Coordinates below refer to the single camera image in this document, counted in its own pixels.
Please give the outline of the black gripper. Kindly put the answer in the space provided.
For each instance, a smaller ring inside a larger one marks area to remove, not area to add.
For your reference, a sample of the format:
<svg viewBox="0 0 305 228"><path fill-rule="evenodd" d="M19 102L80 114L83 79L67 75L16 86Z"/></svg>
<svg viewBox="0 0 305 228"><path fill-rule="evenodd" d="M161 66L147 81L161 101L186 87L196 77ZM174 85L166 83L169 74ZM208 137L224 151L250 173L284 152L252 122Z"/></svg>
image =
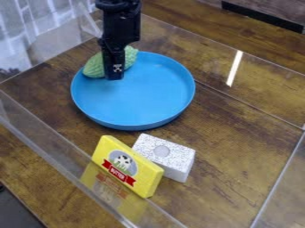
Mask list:
<svg viewBox="0 0 305 228"><path fill-rule="evenodd" d="M125 77L127 45L141 39L141 0L95 0L103 11L103 71L109 80Z"/></svg>

